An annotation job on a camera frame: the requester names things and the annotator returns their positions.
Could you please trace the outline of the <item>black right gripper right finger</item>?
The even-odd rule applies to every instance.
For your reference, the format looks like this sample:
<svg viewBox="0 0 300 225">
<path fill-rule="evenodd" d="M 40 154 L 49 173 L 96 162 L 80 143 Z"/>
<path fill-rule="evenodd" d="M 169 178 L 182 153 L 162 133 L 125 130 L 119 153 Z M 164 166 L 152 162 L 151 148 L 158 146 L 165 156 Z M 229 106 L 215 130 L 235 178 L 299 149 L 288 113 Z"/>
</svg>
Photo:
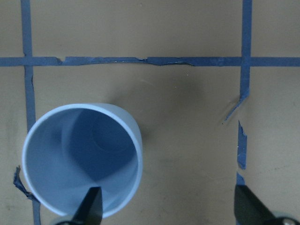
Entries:
<svg viewBox="0 0 300 225">
<path fill-rule="evenodd" d="M 246 185 L 236 185 L 234 215 L 240 225 L 284 225 Z"/>
</svg>

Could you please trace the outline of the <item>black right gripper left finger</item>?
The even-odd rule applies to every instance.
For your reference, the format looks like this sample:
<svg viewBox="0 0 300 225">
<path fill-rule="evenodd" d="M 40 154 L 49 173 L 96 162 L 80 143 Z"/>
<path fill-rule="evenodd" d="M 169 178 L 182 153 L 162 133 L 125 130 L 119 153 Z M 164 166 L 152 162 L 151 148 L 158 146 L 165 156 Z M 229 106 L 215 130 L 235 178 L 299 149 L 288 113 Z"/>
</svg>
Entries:
<svg viewBox="0 0 300 225">
<path fill-rule="evenodd" d="M 71 225 L 99 225 L 103 218 L 101 187 L 91 187 L 70 221 Z"/>
</svg>

